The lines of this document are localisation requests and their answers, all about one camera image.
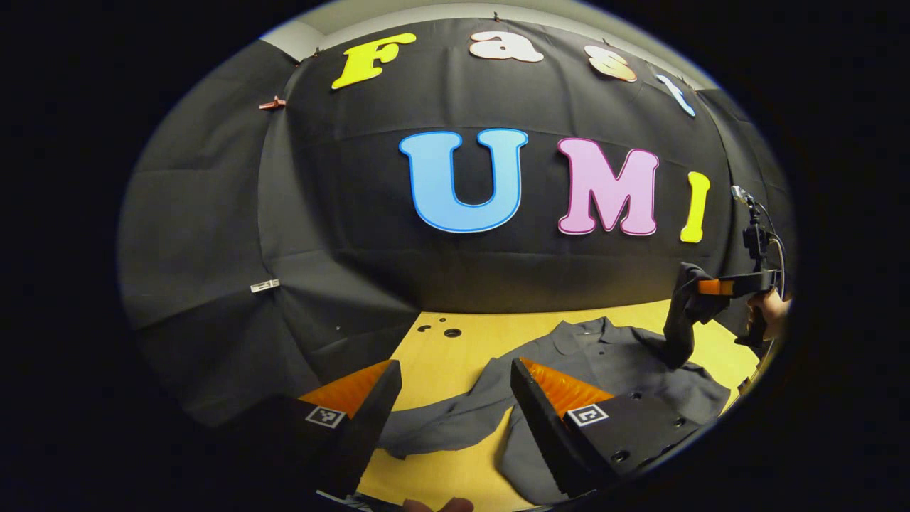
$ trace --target gray shirt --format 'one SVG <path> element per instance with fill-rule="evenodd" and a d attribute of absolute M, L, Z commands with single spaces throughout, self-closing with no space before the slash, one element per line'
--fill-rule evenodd
<path fill-rule="evenodd" d="M 465 394 L 389 416 L 378 447 L 404 458 L 476 445 L 517 404 L 510 387 L 510 364 L 526 357 L 569 374 L 610 394 L 640 392 L 662 398 L 680 414 L 705 424 L 716 418 L 730 390 L 701 366 L 685 363 L 670 369 L 650 346 L 663 336 L 636 327 L 615 327 L 607 318 L 562 322 L 552 333 L 490 359 Z M 567 499 L 556 487 L 520 407 L 512 409 L 506 446 L 497 469 L 516 491 L 535 505 Z"/>

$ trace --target pink letter m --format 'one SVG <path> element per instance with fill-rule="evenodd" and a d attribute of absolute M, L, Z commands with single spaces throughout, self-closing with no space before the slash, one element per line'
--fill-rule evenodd
<path fill-rule="evenodd" d="M 645 236 L 657 231 L 654 222 L 654 173 L 658 159 L 641 149 L 629 151 L 620 175 L 614 177 L 601 148 L 586 138 L 564 138 L 558 144 L 569 158 L 569 213 L 560 219 L 560 231 L 582 235 L 594 231 L 591 199 L 597 205 L 603 230 L 610 231 L 622 207 L 629 203 L 629 214 L 620 223 L 623 233 Z"/>

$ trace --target human hand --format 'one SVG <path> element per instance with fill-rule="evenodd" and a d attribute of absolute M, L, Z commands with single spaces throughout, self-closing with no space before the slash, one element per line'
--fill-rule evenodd
<path fill-rule="evenodd" d="M 401 509 L 404 512 L 433 512 L 433 509 L 413 499 L 404 500 Z M 439 512 L 473 512 L 474 504 L 463 497 L 454 497 L 440 508 Z"/>
<path fill-rule="evenodd" d="M 756 293 L 746 302 L 749 306 L 749 328 L 755 320 L 755 308 L 762 311 L 762 316 L 767 327 L 764 328 L 764 339 L 772 340 L 784 332 L 787 313 L 790 311 L 790 301 L 782 301 L 777 294 L 777 289 L 772 288 L 768 293 Z"/>

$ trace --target yellow tabletop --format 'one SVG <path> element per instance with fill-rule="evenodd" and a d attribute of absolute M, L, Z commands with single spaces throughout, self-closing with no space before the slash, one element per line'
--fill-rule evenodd
<path fill-rule="evenodd" d="M 499 357 L 550 333 L 559 322 L 579 323 L 603 316 L 616 326 L 630 325 L 661 333 L 670 301 L 648 302 L 597 310 L 522 314 L 460 314 L 423 312 L 392 355 L 401 364 L 401 393 L 393 411 L 421 407 L 466 393 L 490 358 Z M 420 332 L 422 325 L 430 328 Z M 448 338 L 447 329 L 461 330 Z M 758 358 L 719 323 L 696 323 L 693 363 L 708 370 L 729 388 L 724 411 L 739 395 L 743 379 L 752 375 Z M 434 510 L 453 496 L 474 503 L 474 510 L 511 511 L 533 508 L 511 487 L 494 465 L 511 410 L 496 430 L 480 443 L 457 451 L 439 451 L 399 460 L 385 450 L 373 452 L 358 491 L 390 503 L 417 499 Z"/>

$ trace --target screw hole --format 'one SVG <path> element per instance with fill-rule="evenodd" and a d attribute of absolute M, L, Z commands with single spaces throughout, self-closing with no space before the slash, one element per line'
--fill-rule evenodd
<path fill-rule="evenodd" d="M 622 462 L 627 458 L 629 458 L 629 452 L 626 450 L 620 450 L 610 457 L 613 462 Z"/>

